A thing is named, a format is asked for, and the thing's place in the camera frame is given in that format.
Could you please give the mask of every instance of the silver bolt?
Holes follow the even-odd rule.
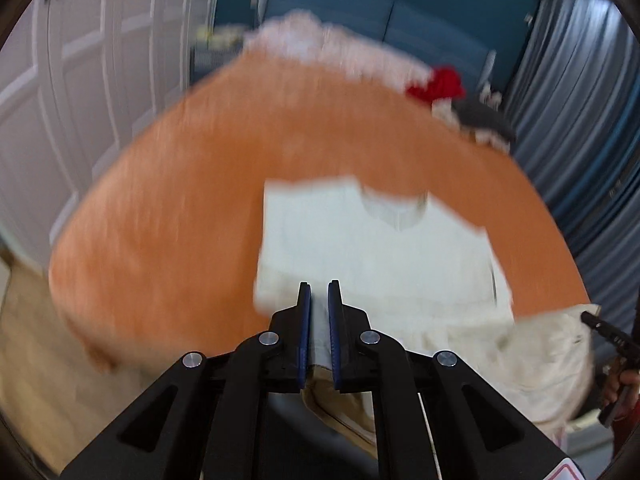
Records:
[[[182,364],[187,368],[195,368],[202,363],[202,355],[197,352],[191,352],[182,358]]]
[[[360,340],[367,345],[375,345],[380,342],[380,334],[373,330],[367,330],[360,334]]]
[[[258,341],[265,346],[275,345],[280,337],[275,332],[263,332],[260,334]]]
[[[458,362],[456,355],[453,352],[447,351],[439,352],[437,359],[442,366],[455,366]]]

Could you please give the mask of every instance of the red clothing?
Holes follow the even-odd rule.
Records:
[[[613,430],[613,456],[616,456],[622,445],[626,442],[631,432],[640,422],[640,402],[636,404],[634,410],[625,418],[616,420],[612,425]]]
[[[428,104],[437,99],[456,99],[466,95],[462,80],[452,67],[444,66],[433,70],[433,77],[426,86],[412,84],[405,93]]]

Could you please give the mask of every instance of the red and white label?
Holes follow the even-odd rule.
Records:
[[[545,480],[584,480],[584,476],[570,458],[565,458]]]

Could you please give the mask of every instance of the person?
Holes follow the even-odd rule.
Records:
[[[613,430],[613,455],[616,456],[628,436],[640,422],[640,402],[638,402],[640,392],[640,370],[624,370],[621,371],[622,364],[620,358],[611,365],[609,375],[605,382],[602,396],[603,405],[606,407],[612,402],[618,400],[618,390],[620,385],[630,385],[632,390],[625,399],[625,402],[618,411],[616,420],[611,425]]]

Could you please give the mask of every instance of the blue headboard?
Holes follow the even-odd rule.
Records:
[[[495,51],[400,0],[258,0],[258,22],[294,9],[310,10],[322,22],[388,43],[430,66],[453,65],[469,92],[490,79]]]

